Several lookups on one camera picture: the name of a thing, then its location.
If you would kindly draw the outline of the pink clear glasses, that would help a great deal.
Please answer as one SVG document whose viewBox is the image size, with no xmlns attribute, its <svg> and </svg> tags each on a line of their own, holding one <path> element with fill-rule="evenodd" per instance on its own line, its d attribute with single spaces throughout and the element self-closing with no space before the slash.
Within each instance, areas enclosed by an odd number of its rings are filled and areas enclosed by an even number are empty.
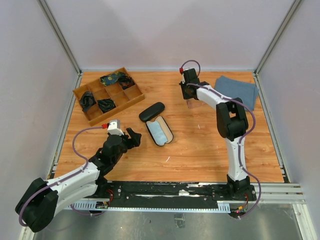
<svg viewBox="0 0 320 240">
<path fill-rule="evenodd" d="M 199 107 L 201 107 L 201 106 L 203 106 L 205 104 L 204 102 L 202 102 L 200 100 L 193 99 L 193 98 L 192 99 L 188 99 L 186 101 L 186 103 L 187 103 L 187 107 L 189 109 L 199 108 Z"/>
</svg>

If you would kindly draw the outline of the light blue cloth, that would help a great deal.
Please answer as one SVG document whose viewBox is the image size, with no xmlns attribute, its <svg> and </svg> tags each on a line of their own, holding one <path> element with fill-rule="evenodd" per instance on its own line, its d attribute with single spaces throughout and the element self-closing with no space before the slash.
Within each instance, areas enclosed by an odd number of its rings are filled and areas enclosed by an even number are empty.
<svg viewBox="0 0 320 240">
<path fill-rule="evenodd" d="M 147 124 L 148 130 L 158 146 L 163 146 L 167 142 L 167 137 L 157 121 Z"/>
</svg>

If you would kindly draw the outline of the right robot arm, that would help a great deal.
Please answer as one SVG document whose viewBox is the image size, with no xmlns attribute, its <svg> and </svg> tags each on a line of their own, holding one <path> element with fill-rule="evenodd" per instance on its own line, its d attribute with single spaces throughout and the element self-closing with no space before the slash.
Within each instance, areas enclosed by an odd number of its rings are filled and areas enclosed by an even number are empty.
<svg viewBox="0 0 320 240">
<path fill-rule="evenodd" d="M 194 68 L 179 68 L 183 80 L 179 83 L 185 100 L 195 99 L 211 106 L 216 113 L 217 130 L 225 139 L 228 155 L 228 173 L 225 191 L 232 200 L 245 195 L 250 177 L 245 161 L 245 137 L 249 127 L 244 104 L 239 98 L 230 98 L 201 82 Z"/>
</svg>

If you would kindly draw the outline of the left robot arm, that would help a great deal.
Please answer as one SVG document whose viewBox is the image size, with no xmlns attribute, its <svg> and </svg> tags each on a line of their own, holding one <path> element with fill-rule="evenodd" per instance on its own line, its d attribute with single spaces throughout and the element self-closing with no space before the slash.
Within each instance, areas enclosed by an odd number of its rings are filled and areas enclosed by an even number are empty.
<svg viewBox="0 0 320 240">
<path fill-rule="evenodd" d="M 74 202 L 107 193 L 105 175 L 113 170 L 123 154 L 139 147 L 142 135 L 127 128 L 125 133 L 108 133 L 106 141 L 94 156 L 81 156 L 85 163 L 53 179 L 33 180 L 15 207 L 19 224 L 37 233 Z"/>
</svg>

